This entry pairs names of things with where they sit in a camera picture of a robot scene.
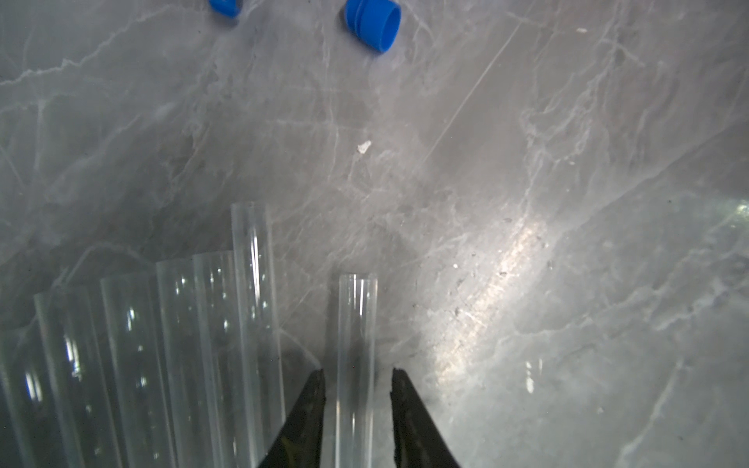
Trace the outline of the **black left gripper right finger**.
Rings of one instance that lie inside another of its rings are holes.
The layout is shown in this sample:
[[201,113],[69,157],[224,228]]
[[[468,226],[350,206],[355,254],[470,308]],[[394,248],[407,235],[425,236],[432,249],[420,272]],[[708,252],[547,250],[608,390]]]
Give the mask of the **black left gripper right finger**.
[[405,370],[393,370],[390,399],[396,467],[460,467]]

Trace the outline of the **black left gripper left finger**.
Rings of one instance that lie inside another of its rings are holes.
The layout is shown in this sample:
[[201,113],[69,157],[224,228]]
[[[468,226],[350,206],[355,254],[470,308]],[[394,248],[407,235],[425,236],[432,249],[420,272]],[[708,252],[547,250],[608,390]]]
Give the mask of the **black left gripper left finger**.
[[325,374],[314,370],[259,468],[319,468],[325,405]]

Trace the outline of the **blue stopper removed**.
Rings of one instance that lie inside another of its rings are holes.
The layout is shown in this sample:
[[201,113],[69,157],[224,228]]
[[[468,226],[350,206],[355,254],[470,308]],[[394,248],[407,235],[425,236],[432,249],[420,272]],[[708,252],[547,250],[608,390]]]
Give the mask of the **blue stopper removed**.
[[397,37],[402,11],[391,0],[347,0],[343,15],[349,31],[378,53],[385,53]]
[[242,10],[241,0],[209,0],[211,8],[230,19],[235,19],[239,16]]

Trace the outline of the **capped test tube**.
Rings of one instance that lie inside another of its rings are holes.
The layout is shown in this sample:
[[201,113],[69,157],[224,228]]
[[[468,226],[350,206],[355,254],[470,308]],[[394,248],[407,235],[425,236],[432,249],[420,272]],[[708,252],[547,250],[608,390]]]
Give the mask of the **capped test tube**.
[[234,254],[193,257],[201,357],[215,467],[248,467]]
[[172,421],[179,467],[211,467],[213,444],[191,259],[156,265]]
[[1,389],[21,467],[64,467],[66,455],[37,325],[1,335]]
[[231,206],[250,465],[269,452],[286,417],[272,235],[265,207]]
[[128,464],[174,467],[150,276],[104,278],[101,294]]
[[337,403],[335,466],[373,465],[376,312],[378,279],[347,273],[339,277],[337,312]]
[[84,289],[33,296],[69,467],[121,467],[105,367]]

